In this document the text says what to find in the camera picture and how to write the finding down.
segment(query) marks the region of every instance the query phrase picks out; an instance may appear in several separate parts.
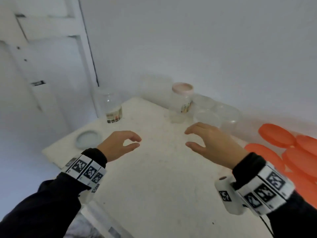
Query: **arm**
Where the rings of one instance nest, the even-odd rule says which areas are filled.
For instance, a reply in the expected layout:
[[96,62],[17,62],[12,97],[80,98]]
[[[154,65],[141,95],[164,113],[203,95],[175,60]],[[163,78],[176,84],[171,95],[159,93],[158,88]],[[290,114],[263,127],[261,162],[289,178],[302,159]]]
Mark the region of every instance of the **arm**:
[[[86,149],[82,154],[105,167],[107,161],[139,147],[138,143],[123,146],[126,139],[141,141],[134,132],[114,132],[97,148]],[[0,222],[0,237],[62,238],[81,208],[78,195],[86,189],[89,186],[66,173],[60,173],[55,180],[44,181],[38,192],[20,202]]]
[[[185,134],[199,135],[206,145],[202,147],[194,142],[186,146],[206,159],[233,169],[236,178],[235,189],[239,189],[251,181],[265,166],[266,161],[255,153],[248,153],[218,128],[197,123],[189,127]],[[287,202],[269,213],[275,237],[294,236],[295,234],[314,234],[317,222],[317,210],[305,202],[294,192]]]

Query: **white wrist tracker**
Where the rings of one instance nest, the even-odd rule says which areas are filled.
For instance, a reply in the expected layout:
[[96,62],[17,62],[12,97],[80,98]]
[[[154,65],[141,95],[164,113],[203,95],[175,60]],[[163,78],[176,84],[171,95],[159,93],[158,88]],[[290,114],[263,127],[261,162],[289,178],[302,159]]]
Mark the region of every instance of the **white wrist tracker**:
[[72,158],[61,171],[91,188],[79,194],[79,200],[82,204],[92,200],[92,196],[106,173],[105,168],[85,155]]
[[266,215],[285,204],[295,189],[293,182],[281,175],[269,162],[240,189],[234,190],[234,182],[233,176],[215,181],[226,210],[234,215],[243,214],[246,208],[256,216]]

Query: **jar label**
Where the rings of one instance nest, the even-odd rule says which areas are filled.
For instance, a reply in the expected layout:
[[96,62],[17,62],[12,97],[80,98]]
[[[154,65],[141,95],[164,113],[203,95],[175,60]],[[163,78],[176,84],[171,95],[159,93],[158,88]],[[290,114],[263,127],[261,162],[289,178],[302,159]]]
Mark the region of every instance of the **jar label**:
[[119,121],[122,118],[122,107],[118,111],[107,114],[107,122],[114,123]]
[[192,101],[191,101],[190,103],[188,103],[188,104],[184,104],[184,105],[182,106],[180,112],[181,112],[181,113],[187,113],[187,112],[190,110],[191,106],[192,106]]

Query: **black sleeve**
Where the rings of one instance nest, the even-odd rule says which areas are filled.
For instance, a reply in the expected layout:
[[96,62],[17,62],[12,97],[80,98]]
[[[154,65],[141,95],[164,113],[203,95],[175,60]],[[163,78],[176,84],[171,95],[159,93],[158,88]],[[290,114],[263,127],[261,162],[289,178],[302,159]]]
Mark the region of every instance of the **black sleeve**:
[[[105,167],[107,159],[98,149],[82,152]],[[0,222],[1,238],[62,238],[81,208],[80,192],[89,186],[66,173],[44,181],[38,191],[19,203]]]
[[[248,154],[232,173],[236,178],[235,189],[239,189],[251,181],[265,166],[265,160],[255,153]],[[305,237],[305,234],[315,234],[317,210],[308,204],[296,191],[287,202],[277,210],[269,213],[272,230],[275,237]]]

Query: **table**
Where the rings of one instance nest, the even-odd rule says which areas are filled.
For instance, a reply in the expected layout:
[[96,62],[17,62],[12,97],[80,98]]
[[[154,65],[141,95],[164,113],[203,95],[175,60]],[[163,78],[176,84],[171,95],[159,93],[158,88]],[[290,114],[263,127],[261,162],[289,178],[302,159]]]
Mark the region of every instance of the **table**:
[[107,164],[93,198],[101,207],[99,214],[83,209],[102,235],[111,237],[97,217],[106,211],[135,238],[270,237],[250,211],[235,216],[225,210],[214,181],[228,170],[185,146],[190,119],[171,124],[166,109],[137,97],[123,103],[122,109],[123,118],[117,123],[98,119],[43,150],[62,168],[81,152],[74,143],[85,130],[98,130],[104,139],[116,130],[132,130],[142,137],[139,148]]

